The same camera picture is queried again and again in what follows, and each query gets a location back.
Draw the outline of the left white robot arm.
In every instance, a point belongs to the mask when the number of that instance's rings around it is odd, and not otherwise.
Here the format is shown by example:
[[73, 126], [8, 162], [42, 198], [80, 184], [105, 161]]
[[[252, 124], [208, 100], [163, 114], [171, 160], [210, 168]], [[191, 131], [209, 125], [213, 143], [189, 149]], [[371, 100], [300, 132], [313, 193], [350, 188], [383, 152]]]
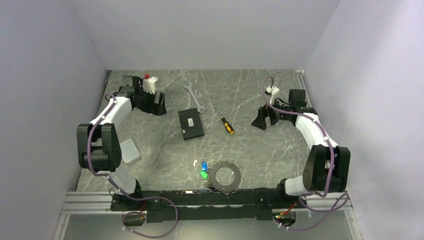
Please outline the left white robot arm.
[[118, 91], [105, 94], [105, 109], [90, 123], [76, 129], [78, 163], [93, 176], [105, 178], [124, 204], [131, 210], [139, 209], [144, 196], [139, 193], [138, 181], [126, 170], [125, 163], [136, 160], [140, 154], [132, 140], [120, 143], [117, 128], [134, 109], [156, 116], [167, 113], [165, 94], [157, 90], [159, 78], [125, 75]]

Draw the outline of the blue key tag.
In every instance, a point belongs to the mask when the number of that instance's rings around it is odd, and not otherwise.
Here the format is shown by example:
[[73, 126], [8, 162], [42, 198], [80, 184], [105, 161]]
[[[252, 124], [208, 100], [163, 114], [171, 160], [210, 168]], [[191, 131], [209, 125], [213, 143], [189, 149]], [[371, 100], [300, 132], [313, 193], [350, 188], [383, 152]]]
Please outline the blue key tag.
[[203, 172], [207, 172], [208, 171], [208, 163], [206, 161], [203, 161], [201, 163], [201, 168]]

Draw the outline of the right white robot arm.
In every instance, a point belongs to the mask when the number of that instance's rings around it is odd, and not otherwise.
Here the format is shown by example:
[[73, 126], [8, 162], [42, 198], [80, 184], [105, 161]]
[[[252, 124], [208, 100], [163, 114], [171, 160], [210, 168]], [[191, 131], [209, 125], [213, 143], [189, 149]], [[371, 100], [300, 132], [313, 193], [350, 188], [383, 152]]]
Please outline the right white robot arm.
[[307, 106], [305, 90], [290, 89], [288, 101], [277, 97], [278, 93], [276, 86], [265, 88], [264, 94], [269, 102], [258, 108], [251, 125], [266, 130], [266, 118], [270, 119], [272, 126], [279, 120], [291, 122], [304, 137], [309, 155], [300, 176], [283, 180], [284, 189], [275, 194], [276, 203], [287, 208], [295, 201], [295, 196], [345, 191], [350, 150], [339, 146], [324, 130], [316, 110]]

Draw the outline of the large grey key ring disc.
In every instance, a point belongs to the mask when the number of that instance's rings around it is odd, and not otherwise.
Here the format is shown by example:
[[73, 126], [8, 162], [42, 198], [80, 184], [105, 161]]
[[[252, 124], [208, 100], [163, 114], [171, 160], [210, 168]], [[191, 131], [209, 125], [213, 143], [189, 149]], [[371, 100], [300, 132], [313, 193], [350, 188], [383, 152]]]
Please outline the large grey key ring disc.
[[239, 165], [232, 160], [220, 160], [208, 167], [205, 186], [228, 195], [239, 190], [241, 181]]

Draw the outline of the green key tag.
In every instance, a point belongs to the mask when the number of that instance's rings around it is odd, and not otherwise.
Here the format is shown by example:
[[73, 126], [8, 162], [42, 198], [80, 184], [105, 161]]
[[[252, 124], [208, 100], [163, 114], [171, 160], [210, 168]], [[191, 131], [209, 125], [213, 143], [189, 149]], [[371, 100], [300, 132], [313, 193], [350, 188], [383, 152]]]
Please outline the green key tag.
[[206, 171], [201, 171], [200, 175], [202, 176], [203, 179], [207, 180], [208, 179], [208, 173]]

